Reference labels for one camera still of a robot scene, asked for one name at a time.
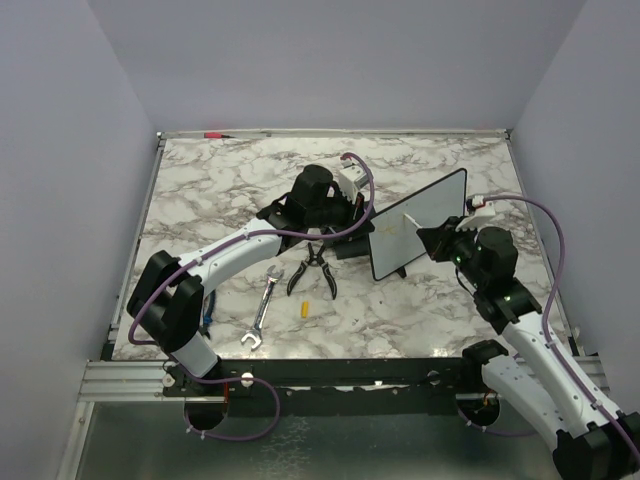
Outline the white marker pen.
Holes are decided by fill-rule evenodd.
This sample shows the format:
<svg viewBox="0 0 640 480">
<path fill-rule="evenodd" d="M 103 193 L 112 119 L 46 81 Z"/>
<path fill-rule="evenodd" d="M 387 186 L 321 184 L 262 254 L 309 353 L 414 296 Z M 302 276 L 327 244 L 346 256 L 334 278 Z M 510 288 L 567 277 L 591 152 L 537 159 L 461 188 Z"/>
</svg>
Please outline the white marker pen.
<svg viewBox="0 0 640 480">
<path fill-rule="evenodd" d="M 424 228 L 416 219 L 414 219 L 408 213 L 404 213 L 403 217 L 404 217 L 405 220 L 407 220 L 409 223 L 411 223 L 417 230 L 420 230 L 420 229 Z"/>
</svg>

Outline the black framed whiteboard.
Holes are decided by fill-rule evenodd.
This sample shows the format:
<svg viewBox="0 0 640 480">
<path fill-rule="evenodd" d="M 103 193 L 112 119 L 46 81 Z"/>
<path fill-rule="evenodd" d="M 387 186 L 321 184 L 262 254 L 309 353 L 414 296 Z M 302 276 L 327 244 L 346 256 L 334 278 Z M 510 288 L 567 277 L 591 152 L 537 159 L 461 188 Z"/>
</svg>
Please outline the black framed whiteboard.
<svg viewBox="0 0 640 480">
<path fill-rule="evenodd" d="M 464 213 L 467 170 L 460 168 L 378 212 L 368 235 L 375 281 L 396 273 L 426 253 L 419 228 L 437 228 Z"/>
</svg>

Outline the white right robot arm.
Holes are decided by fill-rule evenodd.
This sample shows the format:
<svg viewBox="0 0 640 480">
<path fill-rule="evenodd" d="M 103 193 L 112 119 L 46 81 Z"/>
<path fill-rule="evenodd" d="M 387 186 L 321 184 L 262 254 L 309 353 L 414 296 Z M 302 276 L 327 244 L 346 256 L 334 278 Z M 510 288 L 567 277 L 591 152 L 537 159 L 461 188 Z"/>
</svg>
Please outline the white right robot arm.
<svg viewBox="0 0 640 480">
<path fill-rule="evenodd" d="M 450 262 L 499 341 L 464 350 L 461 383 L 505 399 L 549 448 L 564 479 L 623 479 L 639 470 L 639 415 L 624 413 L 586 374 L 516 278 L 518 251 L 498 227 L 461 230 L 461 217 L 416 234 L 435 262 Z"/>
</svg>

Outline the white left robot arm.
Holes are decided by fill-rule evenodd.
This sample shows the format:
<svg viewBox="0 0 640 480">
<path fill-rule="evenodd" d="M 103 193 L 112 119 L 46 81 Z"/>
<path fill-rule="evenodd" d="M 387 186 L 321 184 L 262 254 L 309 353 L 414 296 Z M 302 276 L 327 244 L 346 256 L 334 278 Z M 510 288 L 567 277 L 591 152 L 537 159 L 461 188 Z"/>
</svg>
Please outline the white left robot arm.
<svg viewBox="0 0 640 480">
<path fill-rule="evenodd" d="M 291 189 L 262 208 L 236 232 L 190 253 L 153 254 L 126 306 L 132 328 L 142 328 L 146 344 L 157 345 L 186 372 L 186 382 L 206 395 L 220 385 L 220 358 L 200 332 L 203 303 L 222 283 L 261 261 L 275 258 L 299 242 L 329 241 L 365 232 L 371 225 L 374 177 L 353 153 L 342 156 L 333 175 L 310 164 Z"/>
</svg>

